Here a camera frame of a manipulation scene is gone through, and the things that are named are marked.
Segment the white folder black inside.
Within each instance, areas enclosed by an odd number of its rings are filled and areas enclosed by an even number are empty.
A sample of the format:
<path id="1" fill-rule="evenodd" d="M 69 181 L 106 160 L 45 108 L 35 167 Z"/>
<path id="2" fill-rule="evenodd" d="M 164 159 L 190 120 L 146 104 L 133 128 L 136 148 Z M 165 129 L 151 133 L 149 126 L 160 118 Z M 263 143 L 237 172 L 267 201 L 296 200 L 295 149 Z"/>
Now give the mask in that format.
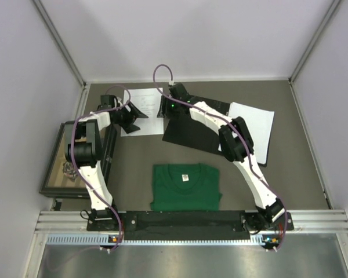
<path id="1" fill-rule="evenodd" d="M 224 115 L 227 115 L 231 104 L 210 98 L 199 97 L 198 99 Z M 169 120 L 162 140 L 215 155 L 222 154 L 218 135 L 187 115 Z"/>

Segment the white printed paper stack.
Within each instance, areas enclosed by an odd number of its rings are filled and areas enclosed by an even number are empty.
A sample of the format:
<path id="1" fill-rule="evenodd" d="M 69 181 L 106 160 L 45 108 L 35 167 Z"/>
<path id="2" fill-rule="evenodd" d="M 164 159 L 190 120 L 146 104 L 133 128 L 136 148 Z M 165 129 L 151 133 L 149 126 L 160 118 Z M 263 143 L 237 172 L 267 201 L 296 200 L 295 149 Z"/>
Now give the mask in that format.
<path id="1" fill-rule="evenodd" d="M 227 115 L 231 118 L 242 117 L 251 134 L 254 143 L 254 153 L 259 165 L 267 165 L 267 156 L 274 111 L 267 111 L 255 107 L 232 102 Z"/>

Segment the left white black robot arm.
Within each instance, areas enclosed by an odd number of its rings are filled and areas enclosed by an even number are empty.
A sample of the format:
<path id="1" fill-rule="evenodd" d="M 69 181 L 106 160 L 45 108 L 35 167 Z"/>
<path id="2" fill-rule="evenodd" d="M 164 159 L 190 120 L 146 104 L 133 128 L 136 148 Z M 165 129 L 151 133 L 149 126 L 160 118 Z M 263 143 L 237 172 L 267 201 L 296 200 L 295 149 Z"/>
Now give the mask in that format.
<path id="1" fill-rule="evenodd" d="M 100 221 L 109 230 L 120 222 L 118 213 L 112 211 L 113 197 L 107 189 L 102 173 L 103 146 L 100 131 L 112 124 L 119 125 L 126 133 L 139 131 L 137 119 L 148 116 L 130 101 L 123 103 L 114 95 L 102 95 L 96 112 L 64 124 L 64 156 L 83 181 L 91 201 L 88 221 Z"/>

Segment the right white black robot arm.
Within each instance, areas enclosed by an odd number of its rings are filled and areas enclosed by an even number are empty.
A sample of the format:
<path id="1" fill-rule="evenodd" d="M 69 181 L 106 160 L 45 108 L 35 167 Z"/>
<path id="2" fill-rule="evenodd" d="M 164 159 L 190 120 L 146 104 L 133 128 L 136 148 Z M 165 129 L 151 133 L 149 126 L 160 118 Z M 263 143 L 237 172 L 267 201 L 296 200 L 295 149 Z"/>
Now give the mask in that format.
<path id="1" fill-rule="evenodd" d="M 157 91 L 166 101 L 175 103 L 178 112 L 206 126 L 219 137 L 223 156 L 239 169 L 249 186 L 259 222 L 266 229 L 273 229 L 284 218 L 288 223 L 287 209 L 277 193 L 267 183 L 260 170 L 253 150 L 253 140 L 243 118 L 230 118 L 213 109 L 204 101 L 191 97 L 181 83 L 169 84 L 170 94 L 166 95 L 158 85 Z"/>

